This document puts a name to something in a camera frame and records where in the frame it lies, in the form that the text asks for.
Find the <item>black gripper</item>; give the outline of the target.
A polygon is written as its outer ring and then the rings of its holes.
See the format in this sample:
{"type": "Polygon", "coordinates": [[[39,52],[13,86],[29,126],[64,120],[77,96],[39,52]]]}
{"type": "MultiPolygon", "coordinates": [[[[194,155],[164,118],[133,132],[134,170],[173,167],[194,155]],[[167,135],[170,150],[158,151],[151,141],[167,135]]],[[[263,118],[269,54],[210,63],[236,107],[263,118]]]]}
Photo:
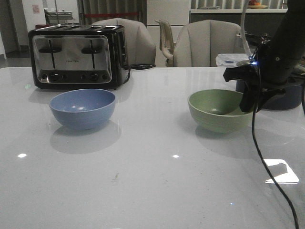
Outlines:
{"type": "Polygon", "coordinates": [[[240,102],[242,112],[250,112],[259,95],[256,111],[283,110],[286,93],[286,46],[267,42],[255,49],[251,59],[234,68],[226,68],[225,81],[244,83],[240,102]]]}

